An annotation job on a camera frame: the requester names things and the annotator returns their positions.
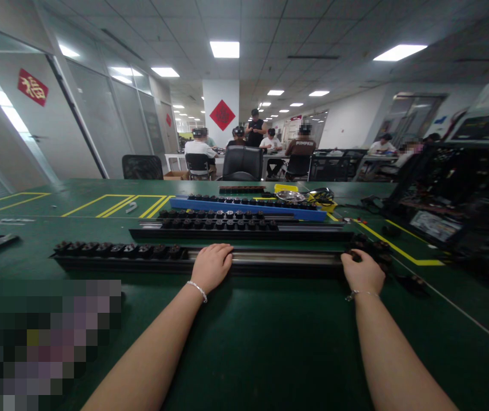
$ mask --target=pillar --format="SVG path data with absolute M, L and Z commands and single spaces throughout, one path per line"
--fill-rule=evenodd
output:
M 239 125 L 239 80 L 203 80 L 203 97 L 209 136 L 225 147 Z

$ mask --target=bracelet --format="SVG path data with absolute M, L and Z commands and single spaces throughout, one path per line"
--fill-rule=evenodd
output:
M 346 297 L 346 301 L 351 301 L 355 298 L 355 296 L 358 294 L 358 293 L 364 293 L 364 294 L 370 294 L 371 296 L 374 296 L 374 297 L 378 297 L 380 298 L 380 296 L 378 294 L 374 294 L 374 293 L 371 293 L 371 292 L 368 292 L 368 291 L 357 291 L 357 290 L 351 290 L 351 294 L 349 294 L 347 297 Z
M 199 287 L 198 285 L 196 285 L 193 281 L 188 281 L 188 282 L 186 282 L 186 284 L 191 284 L 191 285 L 196 286 L 197 287 L 197 290 L 199 290 L 201 292 L 201 294 L 203 295 L 203 298 L 204 298 L 203 304 L 208 303 L 209 300 L 206 297 L 206 294 L 205 294 L 205 292 L 203 291 L 203 289 L 201 287 Z

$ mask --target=cardboard box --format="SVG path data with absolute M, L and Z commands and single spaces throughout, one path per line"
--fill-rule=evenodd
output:
M 187 171 L 169 171 L 163 176 L 163 180 L 187 180 Z

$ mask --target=forearm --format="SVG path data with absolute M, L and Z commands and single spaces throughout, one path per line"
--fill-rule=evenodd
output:
M 355 296 L 360 348 L 377 411 L 457 410 L 379 298 Z
M 83 410 L 158 410 L 203 297 L 185 285 L 116 363 Z

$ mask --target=ceiling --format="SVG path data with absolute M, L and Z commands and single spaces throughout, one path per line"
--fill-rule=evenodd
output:
M 110 30 L 146 67 L 174 68 L 180 77 L 169 80 L 173 104 L 202 119 L 202 79 L 240 80 L 240 121 L 264 101 L 272 103 L 266 118 L 281 109 L 290 110 L 281 116 L 299 114 L 387 82 L 489 82 L 489 0 L 44 2 L 120 48 L 99 29 Z M 210 40 L 239 41 L 241 57 L 215 59 Z M 400 43 L 429 47 L 399 62 L 372 61 Z M 270 89 L 284 94 L 267 96 Z M 330 93 L 309 97 L 315 90 Z M 295 102 L 304 106 L 289 107 Z

